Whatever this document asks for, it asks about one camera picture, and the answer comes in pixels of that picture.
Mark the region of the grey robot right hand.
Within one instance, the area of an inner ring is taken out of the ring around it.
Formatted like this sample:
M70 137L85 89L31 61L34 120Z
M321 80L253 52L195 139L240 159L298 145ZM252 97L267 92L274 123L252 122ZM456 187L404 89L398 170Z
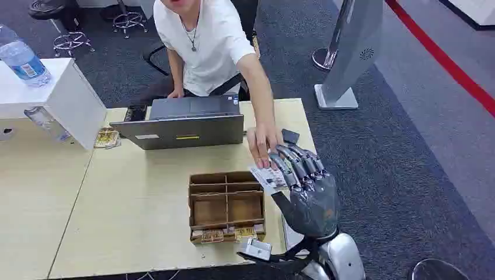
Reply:
M270 196L287 224L297 233L317 239L338 234L339 198L335 177L320 157L298 145L277 145L269 158L281 171L289 196L273 190Z

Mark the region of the person's left hand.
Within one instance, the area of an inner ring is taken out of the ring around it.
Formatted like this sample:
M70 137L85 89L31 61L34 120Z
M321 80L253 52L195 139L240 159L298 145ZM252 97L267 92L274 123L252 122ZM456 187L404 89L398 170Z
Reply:
M277 169L269 159L269 152L275 152L277 145L283 144L281 130L275 123L260 123L246 132L249 150L256 166L260 169Z

